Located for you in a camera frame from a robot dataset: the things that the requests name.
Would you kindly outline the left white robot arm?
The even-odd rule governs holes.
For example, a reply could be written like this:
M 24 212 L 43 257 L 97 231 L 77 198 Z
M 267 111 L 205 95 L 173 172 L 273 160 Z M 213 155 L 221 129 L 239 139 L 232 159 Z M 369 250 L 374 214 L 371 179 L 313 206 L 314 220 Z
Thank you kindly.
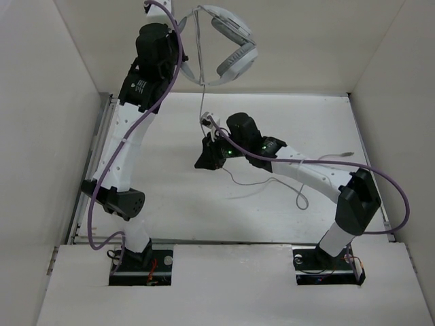
M 122 239 L 118 258 L 142 270 L 151 264 L 152 241 L 139 217 L 145 194 L 131 187 L 131 178 L 143 138 L 175 83 L 184 52 L 179 28 L 161 23 L 141 27 L 136 49 L 118 95 L 109 145 L 95 174 L 82 181 L 81 190 L 90 197 L 87 226 L 92 227 L 95 204 L 118 217 L 120 230 L 115 235 Z

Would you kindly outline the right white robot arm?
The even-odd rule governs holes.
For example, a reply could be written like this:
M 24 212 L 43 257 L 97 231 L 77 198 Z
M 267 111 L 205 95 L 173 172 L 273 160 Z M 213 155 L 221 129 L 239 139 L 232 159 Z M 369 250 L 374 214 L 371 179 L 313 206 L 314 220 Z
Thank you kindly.
M 252 166 L 289 177 L 336 204 L 334 223 L 315 248 L 315 260 L 322 267 L 339 260 L 342 250 L 366 231 L 380 208 L 380 195 L 367 168 L 351 172 L 314 164 L 286 142 L 263 136 L 246 113 L 235 113 L 226 120 L 228 132 L 220 130 L 210 113 L 203 114 L 201 124 L 210 131 L 202 140 L 203 151 L 195 168 L 217 170 L 230 158 L 244 157 Z

